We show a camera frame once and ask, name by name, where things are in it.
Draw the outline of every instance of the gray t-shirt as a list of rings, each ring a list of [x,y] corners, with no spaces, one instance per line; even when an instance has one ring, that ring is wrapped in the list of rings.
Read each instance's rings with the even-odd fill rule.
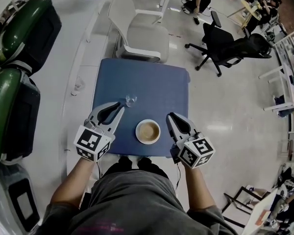
[[[232,235],[213,206],[185,212],[167,178],[141,170],[112,173],[95,182],[85,211],[50,204],[41,234]]]

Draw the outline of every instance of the wire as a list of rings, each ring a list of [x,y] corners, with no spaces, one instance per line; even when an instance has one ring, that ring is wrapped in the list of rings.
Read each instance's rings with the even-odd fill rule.
[[[180,179],[181,179],[181,170],[180,170],[180,167],[178,166],[178,163],[176,164],[177,168],[176,168],[176,173],[177,173],[177,183],[176,183],[176,188],[175,190],[177,190],[177,187],[178,187],[178,183],[180,183]]]
[[[99,179],[101,178],[101,170],[100,170],[100,167],[99,167],[99,164],[98,162],[96,162],[97,166],[98,166],[98,172],[99,172]]]

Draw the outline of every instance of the white armrest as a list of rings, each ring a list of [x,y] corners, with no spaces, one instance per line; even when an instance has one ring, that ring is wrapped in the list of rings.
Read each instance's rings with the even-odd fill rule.
[[[135,12],[136,12],[136,15],[145,14],[145,15],[157,16],[157,20],[155,20],[152,24],[156,23],[159,19],[163,18],[163,13],[161,11],[136,9]]]
[[[133,54],[133,56],[148,58],[149,62],[157,62],[161,59],[161,54],[157,51],[136,49],[126,45],[123,45],[121,49],[117,51],[117,56],[121,55],[124,51]]]

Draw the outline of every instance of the black office chair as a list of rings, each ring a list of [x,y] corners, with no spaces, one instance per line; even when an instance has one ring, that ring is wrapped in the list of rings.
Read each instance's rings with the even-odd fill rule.
[[[202,51],[202,55],[207,55],[199,66],[198,71],[203,64],[211,58],[218,70],[218,77],[222,75],[219,65],[228,68],[238,64],[245,57],[249,58],[271,58],[269,55],[272,45],[260,34],[251,34],[246,31],[245,38],[234,40],[233,36],[221,28],[221,23],[215,11],[211,12],[212,24],[204,23],[203,28],[205,36],[202,41],[206,43],[207,49],[194,44],[186,44],[185,48],[190,46]],[[234,63],[228,63],[231,59],[237,58]]]

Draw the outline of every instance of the coffee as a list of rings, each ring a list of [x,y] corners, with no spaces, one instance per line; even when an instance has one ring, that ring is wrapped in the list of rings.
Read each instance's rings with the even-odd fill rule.
[[[143,123],[140,126],[139,135],[141,140],[143,141],[153,141],[159,135],[159,128],[153,122]]]

